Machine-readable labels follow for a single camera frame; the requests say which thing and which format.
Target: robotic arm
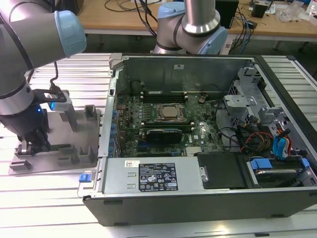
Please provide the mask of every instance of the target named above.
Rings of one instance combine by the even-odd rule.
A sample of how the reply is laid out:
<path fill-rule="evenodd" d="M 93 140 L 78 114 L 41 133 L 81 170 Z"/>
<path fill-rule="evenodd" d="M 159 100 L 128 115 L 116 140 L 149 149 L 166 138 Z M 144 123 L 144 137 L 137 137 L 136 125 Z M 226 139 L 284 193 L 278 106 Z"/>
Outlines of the robotic arm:
<path fill-rule="evenodd" d="M 50 13 L 42 0 L 1 0 L 0 122 L 18 135 L 20 154 L 50 150 L 46 110 L 41 103 L 66 102 L 61 90 L 32 90 L 24 73 L 84 51 L 83 26 L 70 11 Z M 45 93 L 55 95 L 47 98 Z"/>
<path fill-rule="evenodd" d="M 227 38 L 215 0 L 168 2 L 158 10 L 156 54 L 217 54 Z"/>

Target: cable connector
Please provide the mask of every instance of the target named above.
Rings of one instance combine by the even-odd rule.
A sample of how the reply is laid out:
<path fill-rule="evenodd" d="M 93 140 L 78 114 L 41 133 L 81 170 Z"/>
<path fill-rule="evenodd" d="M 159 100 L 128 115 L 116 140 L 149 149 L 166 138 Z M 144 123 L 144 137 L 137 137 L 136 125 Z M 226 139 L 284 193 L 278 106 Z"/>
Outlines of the cable connector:
<path fill-rule="evenodd" d="M 290 129 L 286 129 L 285 131 L 283 131 L 282 133 L 280 133 L 280 134 L 278 135 L 278 137 L 279 137 L 279 138 L 282 138 L 282 137 L 288 135 L 290 132 L 291 132 Z"/>

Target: blue latch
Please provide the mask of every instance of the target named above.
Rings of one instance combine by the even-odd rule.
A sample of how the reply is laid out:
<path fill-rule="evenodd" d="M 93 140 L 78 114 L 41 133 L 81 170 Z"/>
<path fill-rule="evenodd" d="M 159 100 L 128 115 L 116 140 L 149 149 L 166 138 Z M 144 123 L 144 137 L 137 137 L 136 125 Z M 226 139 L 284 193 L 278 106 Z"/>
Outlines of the blue latch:
<path fill-rule="evenodd" d="M 91 174 L 81 174 L 79 176 L 79 182 L 91 182 Z"/>
<path fill-rule="evenodd" d="M 306 158 L 302 158 L 302 163 L 303 163 L 305 169 L 309 168 L 310 164 Z"/>
<path fill-rule="evenodd" d="M 273 154 L 278 156 L 280 160 L 285 160 L 285 157 L 283 156 L 284 147 L 286 144 L 285 138 L 280 138 L 279 136 L 276 136 L 273 141 Z"/>
<path fill-rule="evenodd" d="M 272 164 L 269 159 L 253 159 L 250 164 L 253 170 L 272 169 Z"/>

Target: motherboard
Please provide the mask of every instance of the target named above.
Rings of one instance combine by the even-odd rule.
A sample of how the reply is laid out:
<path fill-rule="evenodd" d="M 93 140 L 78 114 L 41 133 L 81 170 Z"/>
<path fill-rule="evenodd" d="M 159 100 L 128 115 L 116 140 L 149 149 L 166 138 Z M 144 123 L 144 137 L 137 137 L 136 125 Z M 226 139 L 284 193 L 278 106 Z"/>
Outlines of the motherboard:
<path fill-rule="evenodd" d="M 193 156 L 223 151 L 213 101 L 189 94 L 177 103 L 120 95 L 116 99 L 121 157 Z"/>

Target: black cable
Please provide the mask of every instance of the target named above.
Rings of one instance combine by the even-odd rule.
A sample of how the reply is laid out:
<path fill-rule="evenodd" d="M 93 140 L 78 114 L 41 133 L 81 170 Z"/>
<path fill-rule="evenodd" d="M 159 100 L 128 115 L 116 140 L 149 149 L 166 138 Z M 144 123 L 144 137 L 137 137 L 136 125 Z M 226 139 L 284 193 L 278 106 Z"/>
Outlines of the black cable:
<path fill-rule="evenodd" d="M 10 14 L 9 14 L 9 22 L 11 22 L 11 17 L 12 17 L 12 13 L 13 11 L 18 7 L 18 6 L 21 6 L 23 4 L 26 4 L 26 3 L 33 3 L 35 5 L 39 5 L 39 6 L 42 6 L 41 4 L 37 3 L 37 2 L 33 2 L 33 1 L 22 1 L 22 2 L 19 2 L 17 5 L 15 5 L 11 11 L 10 11 Z"/>
<path fill-rule="evenodd" d="M 57 62 L 56 61 L 54 62 L 54 66 L 55 66 L 55 77 L 50 80 L 50 83 L 51 83 L 52 87 L 55 86 L 54 80 L 58 79 L 58 68 L 57 68 Z"/>
<path fill-rule="evenodd" d="M 155 16 L 153 16 L 152 14 L 150 14 L 150 17 L 154 19 L 154 21 L 158 22 L 158 20 L 155 18 Z"/>
<path fill-rule="evenodd" d="M 232 139 L 232 137 L 230 137 L 230 136 L 228 136 L 228 135 L 222 133 L 222 132 L 219 130 L 218 126 L 217 126 L 216 116 L 217 116 L 218 109 L 220 108 L 221 102 L 222 102 L 222 99 L 220 99 L 220 100 L 218 101 L 218 105 L 217 105 L 216 110 L 215 110 L 214 115 L 213 115 L 214 126 L 215 126 L 216 130 L 218 131 L 218 133 L 220 133 L 222 136 L 224 136 L 225 138 L 229 139 L 230 141 L 236 143 L 237 145 L 240 145 L 240 143 L 239 143 L 237 140 L 234 140 L 234 139 Z M 252 152 L 258 153 L 257 150 L 255 150 L 255 149 L 253 149 L 253 148 L 250 148 L 250 147 L 249 147 L 248 145 L 246 145 L 246 144 L 244 144 L 243 146 L 244 146 L 245 149 L 248 149 L 248 150 L 250 150 L 250 151 L 252 151 Z"/>
<path fill-rule="evenodd" d="M 137 1 L 134 0 L 134 3 L 135 3 L 135 7 L 136 7 L 136 9 L 137 9 L 137 11 L 138 11 L 139 18 L 140 18 L 140 20 L 142 21 L 144 27 L 145 27 L 153 36 L 156 36 L 156 33 L 153 31 L 153 29 L 143 20 L 141 14 L 140 14 L 139 7 L 138 7 L 138 5 L 137 5 Z"/>
<path fill-rule="evenodd" d="M 157 34 L 156 34 L 155 31 L 152 29 L 152 27 L 151 27 L 151 25 L 150 25 L 150 23 L 149 23 L 149 21 L 148 21 L 148 12 L 149 12 L 149 9 L 148 9 L 148 0 L 145 0 L 145 9 L 144 9 L 144 11 L 145 11 L 145 22 L 148 24 L 148 26 L 149 26 L 149 28 L 150 28 L 152 34 L 156 36 Z"/>
<path fill-rule="evenodd" d="M 129 12 L 129 11 L 136 11 L 136 10 L 137 10 L 136 7 L 135 7 L 135 8 L 126 8 L 126 7 L 124 7 L 123 10 L 111 9 L 111 8 L 107 7 L 107 4 L 108 4 L 110 1 L 111 1 L 111 0 L 107 0 L 107 1 L 105 2 L 105 4 L 104 4 L 104 7 L 105 7 L 106 9 L 108 9 L 109 11 L 114 11 L 114 12 Z M 125 2 L 129 2 L 129 0 L 128 0 L 128 1 L 124 1 L 124 2 L 122 2 L 122 3 L 119 3 L 119 7 L 120 7 L 122 4 L 124 4 Z M 149 3 L 148 5 L 152 5 L 152 4 L 155 4 L 155 3 L 158 3 L 158 2 L 161 2 L 161 0 L 158 0 L 158 1 L 152 2 L 152 3 Z"/>
<path fill-rule="evenodd" d="M 242 31 L 241 31 L 241 34 L 240 34 L 239 38 L 234 42 L 233 47 L 230 49 L 229 53 L 231 53 L 231 52 L 234 51 L 237 47 L 239 47 L 239 46 L 242 45 L 242 43 L 243 43 L 243 41 L 244 41 L 244 39 L 245 39 L 245 37 L 246 37 L 246 34 L 247 34 L 247 27 L 245 26 L 245 22 L 242 20 L 242 19 L 245 19 L 245 16 L 241 13 L 239 7 L 237 7 L 237 12 L 236 12 L 236 13 L 240 15 L 240 18 L 238 18 L 238 19 L 239 19 L 239 21 L 241 21 Z"/>
<path fill-rule="evenodd" d="M 34 73 L 34 69 L 33 70 L 31 70 L 30 72 L 29 72 L 29 75 L 28 75 L 28 77 L 27 77 L 27 79 L 26 79 L 26 81 L 29 83 L 30 81 L 31 81 L 31 78 L 32 78 L 32 75 L 33 75 L 33 73 Z"/>

